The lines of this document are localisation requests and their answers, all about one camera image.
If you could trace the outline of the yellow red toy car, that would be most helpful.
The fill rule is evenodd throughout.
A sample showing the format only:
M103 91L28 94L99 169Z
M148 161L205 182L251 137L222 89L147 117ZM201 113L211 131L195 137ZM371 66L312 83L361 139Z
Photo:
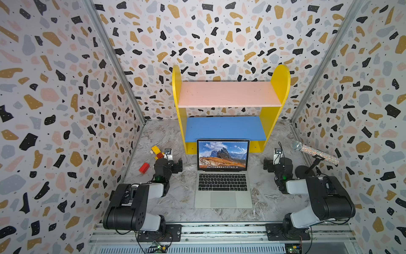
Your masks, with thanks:
M153 146L151 148L151 153L154 154L155 160L165 157L164 154L162 153L162 151L157 146Z

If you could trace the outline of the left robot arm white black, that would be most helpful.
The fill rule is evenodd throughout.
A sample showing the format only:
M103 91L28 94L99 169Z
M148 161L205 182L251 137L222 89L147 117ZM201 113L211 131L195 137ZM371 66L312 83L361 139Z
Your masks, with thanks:
M183 170L183 161L158 159L154 164L155 174L147 183L119 184L112 195L103 217L103 227L120 232L166 233L166 221L162 215L147 212L148 201L165 197L170 188L172 174Z

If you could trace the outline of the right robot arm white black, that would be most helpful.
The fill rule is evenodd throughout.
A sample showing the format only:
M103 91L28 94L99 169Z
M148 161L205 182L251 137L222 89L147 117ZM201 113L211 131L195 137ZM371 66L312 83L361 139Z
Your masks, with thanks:
M275 174L275 184L282 194L307 195L310 204L304 209L285 215L279 229L271 230L272 235L299 236L311 226L325 221L336 223L339 219L348 222L355 216L355 205L348 192L335 176L305 176L293 178L292 160L281 158L265 159L264 170Z

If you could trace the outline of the right green circuit board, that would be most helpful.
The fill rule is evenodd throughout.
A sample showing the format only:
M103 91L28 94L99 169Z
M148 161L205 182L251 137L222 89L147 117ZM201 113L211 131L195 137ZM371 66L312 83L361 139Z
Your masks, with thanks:
M302 254L302 246L299 244L285 244L285 253L286 254Z

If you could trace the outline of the black microphone stand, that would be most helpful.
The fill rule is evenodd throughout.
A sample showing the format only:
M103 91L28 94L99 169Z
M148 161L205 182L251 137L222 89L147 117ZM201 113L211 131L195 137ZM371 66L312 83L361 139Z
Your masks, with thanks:
M313 158L315 160L311 166L301 165L295 169L295 175L298 179L316 176L314 169L325 159L319 155L314 155Z

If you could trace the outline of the silver laptop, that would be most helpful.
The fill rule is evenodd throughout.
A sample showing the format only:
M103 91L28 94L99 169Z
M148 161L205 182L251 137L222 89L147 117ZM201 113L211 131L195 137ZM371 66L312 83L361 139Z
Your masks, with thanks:
M253 207L247 139L198 139L195 208Z

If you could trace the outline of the yellow shelf pink blue boards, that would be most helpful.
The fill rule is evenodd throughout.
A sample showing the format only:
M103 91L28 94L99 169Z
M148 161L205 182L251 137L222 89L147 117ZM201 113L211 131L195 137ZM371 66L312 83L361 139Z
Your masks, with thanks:
M251 153L261 153L288 99L291 75L279 65L270 81L183 82L173 67L172 88L184 150L197 153L199 139L247 139ZM258 116L190 117L191 108L260 108Z

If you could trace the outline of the green circuit board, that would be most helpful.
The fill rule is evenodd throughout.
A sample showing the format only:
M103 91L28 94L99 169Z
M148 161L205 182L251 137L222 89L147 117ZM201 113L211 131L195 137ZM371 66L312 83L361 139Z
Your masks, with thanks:
M158 242L154 242L149 248L149 254L166 254L168 251L167 245L161 245Z
M299 244L285 244L285 253L286 254L302 254L302 246Z

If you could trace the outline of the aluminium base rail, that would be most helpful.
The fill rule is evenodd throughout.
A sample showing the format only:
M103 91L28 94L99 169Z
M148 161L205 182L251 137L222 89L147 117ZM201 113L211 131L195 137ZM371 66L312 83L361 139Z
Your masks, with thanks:
M98 224L89 242L91 254L149 254L158 242L167 245L166 254L285 254L285 244L299 244L302 254L360 254L362 250L349 226L322 223L306 230L304 238L285 239L275 222L175 222L164 239L145 234L121 235Z

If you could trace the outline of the left green circuit board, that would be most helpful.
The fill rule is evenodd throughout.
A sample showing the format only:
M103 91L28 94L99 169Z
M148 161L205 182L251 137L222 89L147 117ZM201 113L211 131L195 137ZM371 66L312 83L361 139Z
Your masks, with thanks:
M149 248L149 254L166 254L168 251L167 245L161 245L158 242L154 242Z

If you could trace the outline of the red toy block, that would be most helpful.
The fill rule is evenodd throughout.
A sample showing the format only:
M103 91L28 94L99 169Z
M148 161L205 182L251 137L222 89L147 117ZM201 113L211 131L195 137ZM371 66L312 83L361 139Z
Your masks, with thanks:
M142 174L145 174L148 169L150 168L150 165L148 163L144 163L140 168L139 168L139 172Z

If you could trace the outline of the glittery silver microphone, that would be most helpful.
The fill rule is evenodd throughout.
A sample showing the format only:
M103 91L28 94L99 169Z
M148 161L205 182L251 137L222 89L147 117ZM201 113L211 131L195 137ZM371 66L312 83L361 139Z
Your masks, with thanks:
M325 161L327 161L327 162L329 162L329 163L331 163L333 165L338 165L339 164L339 159L337 157L332 156L332 155L330 155L328 153L322 152L322 151L320 151L318 149L312 148L310 146L306 146L306 145L302 144L299 141L293 141L291 143L291 147L295 151L301 151L301 152L307 153L307 154L309 154L309 155L311 155L313 157L314 156L319 156L319 157L323 158Z

